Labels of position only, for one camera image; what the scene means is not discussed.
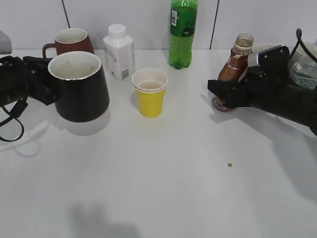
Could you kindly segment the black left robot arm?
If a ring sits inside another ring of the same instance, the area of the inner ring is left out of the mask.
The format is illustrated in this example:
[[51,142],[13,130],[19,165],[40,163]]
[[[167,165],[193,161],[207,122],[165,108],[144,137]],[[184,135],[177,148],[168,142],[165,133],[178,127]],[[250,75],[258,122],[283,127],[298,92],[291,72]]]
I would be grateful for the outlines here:
[[51,58],[13,57],[11,39],[0,33],[0,104],[31,97],[45,105],[55,103],[58,85],[48,72]]

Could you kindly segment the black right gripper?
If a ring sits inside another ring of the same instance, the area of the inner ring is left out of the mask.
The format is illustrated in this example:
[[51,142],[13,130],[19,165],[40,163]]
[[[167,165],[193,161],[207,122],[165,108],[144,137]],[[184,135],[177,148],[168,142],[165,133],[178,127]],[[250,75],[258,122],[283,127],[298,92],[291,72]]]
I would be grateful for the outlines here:
[[266,99],[286,85],[290,51],[277,45],[248,56],[248,65],[238,81],[209,80],[208,90],[214,94],[213,106],[218,110],[249,107],[255,98]]

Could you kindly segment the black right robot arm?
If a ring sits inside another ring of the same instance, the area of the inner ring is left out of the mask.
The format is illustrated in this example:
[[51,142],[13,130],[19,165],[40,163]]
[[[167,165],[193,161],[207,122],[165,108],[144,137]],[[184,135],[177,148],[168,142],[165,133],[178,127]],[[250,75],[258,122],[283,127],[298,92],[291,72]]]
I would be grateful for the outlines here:
[[289,49],[275,46],[248,56],[248,68],[236,81],[209,80],[208,90],[228,108],[253,107],[317,132],[317,91],[288,83]]

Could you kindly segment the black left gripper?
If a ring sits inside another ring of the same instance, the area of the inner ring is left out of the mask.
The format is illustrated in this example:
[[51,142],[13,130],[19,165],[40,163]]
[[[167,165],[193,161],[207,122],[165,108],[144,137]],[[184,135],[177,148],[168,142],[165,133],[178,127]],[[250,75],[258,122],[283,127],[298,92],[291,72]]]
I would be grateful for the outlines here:
[[48,71],[52,58],[23,57],[23,63],[29,72],[29,96],[46,106],[59,99],[58,83]]

